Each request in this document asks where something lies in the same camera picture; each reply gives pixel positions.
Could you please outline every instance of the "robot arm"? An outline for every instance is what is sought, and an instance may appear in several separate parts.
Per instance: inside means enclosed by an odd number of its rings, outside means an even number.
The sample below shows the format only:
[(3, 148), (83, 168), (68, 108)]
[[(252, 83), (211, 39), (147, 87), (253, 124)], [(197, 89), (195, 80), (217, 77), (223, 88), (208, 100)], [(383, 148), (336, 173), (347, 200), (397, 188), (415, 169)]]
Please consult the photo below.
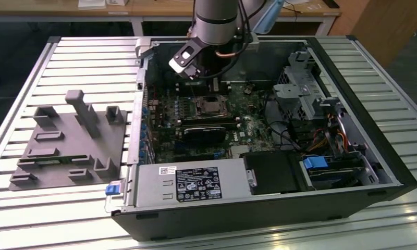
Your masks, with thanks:
[[(268, 33), (279, 16), (284, 0), (195, 0), (195, 21), (191, 27), (191, 40), (175, 54), (169, 66), (183, 78), (213, 78), (204, 76), (204, 65), (197, 58), (204, 53), (213, 53), (207, 48), (223, 47), (235, 41), (243, 32), (240, 43), (243, 48), (237, 52), (223, 54), (216, 50), (219, 58), (233, 58), (240, 55), (248, 45), (249, 33), (245, 32), (247, 23), (252, 24), (249, 31)], [(229, 64), (233, 67), (237, 58)]]

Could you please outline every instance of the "wooden table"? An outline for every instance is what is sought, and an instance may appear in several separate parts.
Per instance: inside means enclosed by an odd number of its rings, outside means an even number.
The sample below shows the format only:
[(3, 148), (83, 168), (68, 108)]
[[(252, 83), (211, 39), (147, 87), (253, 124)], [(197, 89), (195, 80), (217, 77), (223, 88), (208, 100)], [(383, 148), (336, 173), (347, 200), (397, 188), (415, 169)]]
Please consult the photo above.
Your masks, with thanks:
[[(191, 21), (192, 8), (193, 0), (131, 0), (125, 6), (97, 10), (79, 10), (77, 0), (0, 0), (0, 22), (127, 21), (135, 35), (143, 36), (143, 22)], [(301, 13), (283, 9), (277, 22), (317, 22), (316, 34), (327, 35), (340, 10), (331, 9), (323, 0), (295, 5), (295, 9)]]

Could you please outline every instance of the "green circuit board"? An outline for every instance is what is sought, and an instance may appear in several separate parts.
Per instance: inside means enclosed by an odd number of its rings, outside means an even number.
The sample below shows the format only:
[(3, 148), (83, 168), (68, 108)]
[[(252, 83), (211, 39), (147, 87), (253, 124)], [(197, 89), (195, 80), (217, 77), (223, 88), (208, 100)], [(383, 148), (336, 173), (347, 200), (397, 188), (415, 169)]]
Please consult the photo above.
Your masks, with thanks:
[(159, 115), (167, 117), (167, 121), (163, 122), (164, 126), (155, 128), (156, 163), (172, 163), (179, 157), (201, 155), (213, 156), (215, 159), (229, 159), (233, 157), (231, 147), (240, 145), (247, 145), (251, 152), (275, 149), (275, 143), (260, 115), (263, 92), (252, 91), (245, 94), (247, 88), (251, 86), (245, 83), (232, 84), (229, 95), (220, 97), (225, 100), (228, 114), (240, 117), (240, 127), (228, 130), (225, 140), (209, 147), (187, 147), (185, 143), (177, 139), (181, 131), (177, 121), (183, 116), (189, 119), (197, 116), (195, 98), (164, 96), (161, 101), (167, 108), (159, 110), (161, 113)]

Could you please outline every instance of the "3d printed holder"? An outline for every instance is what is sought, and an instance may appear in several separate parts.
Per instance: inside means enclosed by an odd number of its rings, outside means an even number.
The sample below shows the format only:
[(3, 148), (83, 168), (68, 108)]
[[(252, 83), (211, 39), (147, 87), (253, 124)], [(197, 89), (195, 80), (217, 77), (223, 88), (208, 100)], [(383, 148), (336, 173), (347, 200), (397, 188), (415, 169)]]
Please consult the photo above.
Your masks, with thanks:
[(95, 112), (84, 92), (69, 90), (76, 114), (39, 107), (37, 126), (11, 177), (12, 191), (108, 183), (119, 179), (127, 111)]

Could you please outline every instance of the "floor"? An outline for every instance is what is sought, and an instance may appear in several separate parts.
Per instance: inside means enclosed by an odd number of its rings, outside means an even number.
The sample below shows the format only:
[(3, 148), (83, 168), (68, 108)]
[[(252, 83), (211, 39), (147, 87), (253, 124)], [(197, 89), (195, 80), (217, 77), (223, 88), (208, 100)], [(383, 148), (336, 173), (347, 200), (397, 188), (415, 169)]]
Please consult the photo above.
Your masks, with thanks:
[[(145, 27), (151, 35), (159, 35), (160, 26)], [(177, 24), (173, 29), (184, 33), (187, 27)], [(129, 23), (40, 23), (36, 32), (27, 23), (0, 23), (0, 125), (49, 36), (121, 35), (132, 35)], [(417, 103), (417, 33), (388, 72)]]

